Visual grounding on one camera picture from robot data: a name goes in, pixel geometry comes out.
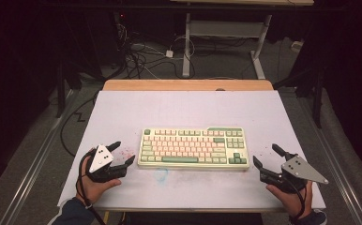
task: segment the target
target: mechanical keyboard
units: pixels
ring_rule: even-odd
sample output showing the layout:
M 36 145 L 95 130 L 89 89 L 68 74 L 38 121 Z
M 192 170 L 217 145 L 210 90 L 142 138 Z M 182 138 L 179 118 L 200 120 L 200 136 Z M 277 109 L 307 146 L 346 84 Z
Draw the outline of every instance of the mechanical keyboard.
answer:
M 140 167 L 246 170 L 249 156 L 241 127 L 146 128 Z

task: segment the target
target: desk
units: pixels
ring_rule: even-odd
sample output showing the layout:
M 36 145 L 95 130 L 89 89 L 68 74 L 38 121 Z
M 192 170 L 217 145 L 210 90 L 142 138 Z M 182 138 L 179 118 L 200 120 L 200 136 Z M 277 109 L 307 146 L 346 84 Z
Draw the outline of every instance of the desk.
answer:
M 257 83 L 269 87 L 266 81 Z M 168 90 L 184 86 L 186 91 L 157 91 L 162 85 Z M 131 91 L 125 91 L 126 86 L 131 87 Z M 205 91 L 219 87 L 238 91 Z M 252 157 L 257 156 L 267 169 L 279 172 L 284 159 L 271 149 L 272 143 L 302 158 L 304 153 L 278 92 L 246 91 L 251 87 L 257 90 L 254 85 L 246 85 L 244 91 L 240 87 L 237 81 L 107 82 L 98 95 L 59 203 L 75 195 L 78 165 L 91 146 L 121 141 L 121 146 L 113 151 L 113 164 L 120 164 L 138 154 L 144 128 L 217 125 L 244 128 L 251 162 L 248 171 L 147 170 L 140 169 L 135 162 L 128 168 L 128 175 L 122 178 L 122 185 L 105 192 L 96 208 L 127 212 L 282 211 L 281 203 L 260 182 Z M 313 207 L 325 208 L 316 184 L 313 191 Z
M 173 0 L 176 2 L 212 3 L 212 4 L 239 4 L 239 5 L 267 5 L 267 6 L 312 6 L 313 0 Z M 182 76 L 189 77 L 190 57 L 190 36 L 217 36 L 237 38 L 258 38 L 258 45 L 255 51 L 251 51 L 251 60 L 258 79 L 265 79 L 264 71 L 260 63 L 260 52 L 263 47 L 266 32 L 272 15 L 266 15 L 264 22 L 211 22 L 193 21 L 190 13 L 187 13 L 185 32 L 185 53 Z

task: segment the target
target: gray carpet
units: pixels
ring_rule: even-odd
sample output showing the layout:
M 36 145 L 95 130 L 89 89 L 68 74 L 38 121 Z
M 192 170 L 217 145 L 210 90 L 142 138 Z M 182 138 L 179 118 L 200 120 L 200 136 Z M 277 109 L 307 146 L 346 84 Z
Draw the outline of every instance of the gray carpet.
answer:
M 166 50 L 155 43 L 149 45 L 162 53 Z M 290 72 L 297 57 L 297 53 L 290 51 L 290 45 L 289 39 L 264 45 L 260 59 L 265 76 L 270 82 L 279 81 L 287 77 Z M 254 48 L 255 41 L 248 40 L 242 46 L 224 47 L 205 57 L 199 54 L 210 53 L 210 49 L 197 50 L 195 57 L 192 58 L 195 68 L 194 79 L 213 77 L 256 79 L 249 59 L 249 50 Z M 145 57 L 152 61 L 160 56 L 145 54 Z M 172 62 L 175 63 L 177 75 L 180 75 L 181 62 L 177 60 Z M 105 74 L 113 72 L 108 65 L 103 66 L 102 70 Z M 176 79 L 173 65 L 169 63 L 152 67 L 149 71 L 142 72 L 141 78 Z M 127 76 L 128 74 L 124 72 L 117 79 Z M 53 128 L 62 127 L 68 115 L 93 97 L 101 86 L 99 82 L 83 79 L 83 88 L 80 91 L 70 92 L 66 115 L 60 119 L 55 118 L 56 98 L 53 93 L 53 104 L 30 127 L 0 179 L 0 221 L 4 215 L 7 215 L 7 218 L 10 218 L 9 224 L 47 224 L 57 213 L 56 205 L 73 158 L 65 151 L 58 129 L 53 130 Z M 362 163 L 342 132 L 326 92 L 324 92 L 321 113 L 322 129 L 316 128 L 310 118 L 312 103 L 309 97 L 297 98 L 293 88 L 282 88 L 279 93 L 309 163 L 330 181 L 329 185 L 320 187 L 327 205 L 325 212 L 328 215 L 328 224 L 362 224 Z M 93 102 L 88 102 L 78 110 L 79 114 L 70 117 L 64 127 L 65 144 L 73 153 L 79 147 L 92 109 Z M 50 142 L 47 137 L 52 137 L 52 141 Z M 36 179 L 31 179 L 31 188 L 24 193 L 25 198 L 19 201 L 19 211 L 10 211 L 13 213 L 13 217 L 10 217 L 9 213 L 6 213 L 8 206 L 16 196 L 24 177 L 30 174 L 29 169 L 34 164 L 35 157 L 40 156 L 39 150 L 42 146 L 47 149 L 47 154 L 42 154 L 38 158 L 41 161 L 39 163 L 41 168 L 36 170 Z M 117 213 L 110 213 L 110 224 L 116 224 L 118 217 Z M 265 225 L 287 224 L 287 215 L 263 214 L 263 221 Z

